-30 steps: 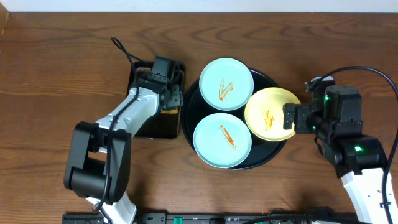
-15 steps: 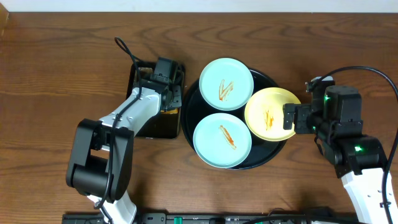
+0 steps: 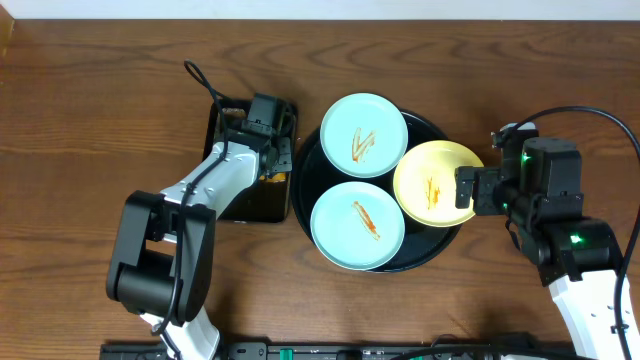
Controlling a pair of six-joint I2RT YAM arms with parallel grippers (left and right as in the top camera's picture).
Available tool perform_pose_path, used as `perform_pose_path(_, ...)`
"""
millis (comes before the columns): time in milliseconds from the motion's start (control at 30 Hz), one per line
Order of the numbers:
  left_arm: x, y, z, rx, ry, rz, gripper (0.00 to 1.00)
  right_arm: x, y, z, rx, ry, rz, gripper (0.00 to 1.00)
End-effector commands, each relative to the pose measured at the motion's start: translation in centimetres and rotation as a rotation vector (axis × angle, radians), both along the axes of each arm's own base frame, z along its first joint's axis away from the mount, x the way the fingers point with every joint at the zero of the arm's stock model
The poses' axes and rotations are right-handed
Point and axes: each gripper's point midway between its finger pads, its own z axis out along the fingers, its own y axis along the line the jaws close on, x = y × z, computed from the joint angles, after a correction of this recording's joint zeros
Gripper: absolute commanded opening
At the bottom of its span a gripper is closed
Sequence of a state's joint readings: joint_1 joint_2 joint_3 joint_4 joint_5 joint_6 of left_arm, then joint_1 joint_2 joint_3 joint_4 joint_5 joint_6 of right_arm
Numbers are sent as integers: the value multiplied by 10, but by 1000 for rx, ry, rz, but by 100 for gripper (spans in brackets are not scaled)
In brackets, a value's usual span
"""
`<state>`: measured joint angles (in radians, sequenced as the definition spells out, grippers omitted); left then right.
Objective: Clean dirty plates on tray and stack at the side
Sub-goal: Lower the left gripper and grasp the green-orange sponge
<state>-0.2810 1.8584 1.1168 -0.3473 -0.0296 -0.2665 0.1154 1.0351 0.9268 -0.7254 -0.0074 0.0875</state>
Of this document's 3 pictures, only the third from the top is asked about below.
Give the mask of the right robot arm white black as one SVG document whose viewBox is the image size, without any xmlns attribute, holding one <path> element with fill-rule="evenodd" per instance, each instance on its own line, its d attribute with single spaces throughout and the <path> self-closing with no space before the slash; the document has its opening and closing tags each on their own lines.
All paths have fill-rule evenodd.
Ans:
<svg viewBox="0 0 640 360">
<path fill-rule="evenodd" d="M 578 355 L 638 356 L 630 289 L 614 303 L 623 256 L 612 228 L 582 213 L 581 155 L 567 140 L 511 140 L 498 167 L 460 166 L 455 205 L 503 215 L 517 249 L 537 268 Z"/>
</svg>

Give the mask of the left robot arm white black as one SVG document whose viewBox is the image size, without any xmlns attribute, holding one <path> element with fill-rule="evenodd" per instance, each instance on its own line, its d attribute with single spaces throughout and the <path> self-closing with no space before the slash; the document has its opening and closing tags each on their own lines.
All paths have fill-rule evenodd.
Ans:
<svg viewBox="0 0 640 360">
<path fill-rule="evenodd" d="M 295 129 L 246 121 L 229 126 L 209 155 L 161 192 L 132 193 L 107 275 L 110 299 L 147 322 L 170 359 L 212 359 L 220 333 L 204 302 L 217 219 L 261 177 L 292 168 Z"/>
</svg>

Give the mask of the yellow sponge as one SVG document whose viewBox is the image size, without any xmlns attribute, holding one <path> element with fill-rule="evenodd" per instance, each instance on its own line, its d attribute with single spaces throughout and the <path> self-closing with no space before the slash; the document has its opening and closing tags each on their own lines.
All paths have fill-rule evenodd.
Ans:
<svg viewBox="0 0 640 360">
<path fill-rule="evenodd" d="M 270 182 L 284 182 L 286 180 L 285 173 L 277 173 L 269 179 Z"/>
</svg>

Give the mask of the yellow plate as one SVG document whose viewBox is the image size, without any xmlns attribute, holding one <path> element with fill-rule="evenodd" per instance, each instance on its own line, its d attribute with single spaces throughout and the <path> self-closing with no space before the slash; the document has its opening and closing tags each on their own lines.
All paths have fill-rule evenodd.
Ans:
<svg viewBox="0 0 640 360">
<path fill-rule="evenodd" d="M 410 149 L 393 175 L 393 190 L 401 209 L 413 220 L 431 227 L 460 225 L 475 213 L 473 201 L 458 209 L 455 170 L 483 167 L 469 148 L 447 140 L 433 140 Z"/>
</svg>

